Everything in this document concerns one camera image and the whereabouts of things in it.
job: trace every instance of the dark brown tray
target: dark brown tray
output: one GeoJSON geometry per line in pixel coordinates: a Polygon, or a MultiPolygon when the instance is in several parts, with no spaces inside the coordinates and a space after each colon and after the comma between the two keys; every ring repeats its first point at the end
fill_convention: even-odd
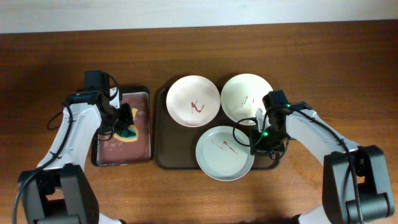
{"type": "MultiPolygon", "coordinates": [[[[216,126],[234,126],[234,122],[220,107],[217,116],[210,123],[198,128],[182,126],[175,122],[167,111],[168,90],[168,88],[163,88],[157,95],[154,159],[162,169],[200,169],[195,157],[195,149],[200,136],[216,126]]],[[[254,126],[240,125],[238,127],[247,135],[251,128],[254,126]]],[[[269,157],[256,156],[251,169],[271,170],[278,164],[279,161],[273,161],[269,157]]]]}

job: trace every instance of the white backdrop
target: white backdrop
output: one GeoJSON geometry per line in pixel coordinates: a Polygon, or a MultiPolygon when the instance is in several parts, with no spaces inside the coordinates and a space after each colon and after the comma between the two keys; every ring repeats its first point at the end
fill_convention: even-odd
{"type": "Polygon", "coordinates": [[[0,0],[0,33],[398,19],[398,0],[0,0]]]}

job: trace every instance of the wooden tabletop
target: wooden tabletop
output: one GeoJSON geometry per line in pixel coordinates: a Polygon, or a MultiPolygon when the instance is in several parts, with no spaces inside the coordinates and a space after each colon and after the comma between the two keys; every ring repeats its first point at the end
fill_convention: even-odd
{"type": "MultiPolygon", "coordinates": [[[[379,146],[398,197],[398,21],[8,34],[0,35],[0,223],[11,222],[19,174],[36,167],[56,135],[46,122],[87,70],[147,86],[152,121],[155,92],[168,80],[201,75],[222,85],[260,75],[347,138],[379,146]]],[[[299,142],[278,168],[232,182],[154,161],[94,167],[89,157],[85,174],[100,212],[128,223],[270,221],[322,202],[323,168],[299,142]]]]}

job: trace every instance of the plate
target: plate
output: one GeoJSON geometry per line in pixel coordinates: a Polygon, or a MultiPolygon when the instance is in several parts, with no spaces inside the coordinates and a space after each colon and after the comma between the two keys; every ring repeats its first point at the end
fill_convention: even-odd
{"type": "Polygon", "coordinates": [[[191,128],[203,126],[220,110],[220,93],[209,79],[190,75],[170,87],[166,107],[177,123],[191,128]]]}
{"type": "MultiPolygon", "coordinates": [[[[258,108],[266,112],[262,98],[272,91],[270,84],[258,75],[236,75],[225,83],[221,91],[221,106],[225,114],[234,122],[255,116],[258,108]]],[[[243,125],[254,125],[253,121],[243,121],[243,125]]]]}
{"type": "MultiPolygon", "coordinates": [[[[236,138],[249,144],[249,138],[235,129],[236,138]]],[[[254,156],[250,147],[238,144],[232,137],[232,127],[218,126],[200,137],[196,157],[200,168],[216,180],[231,181],[243,177],[252,167],[254,156]]]]}

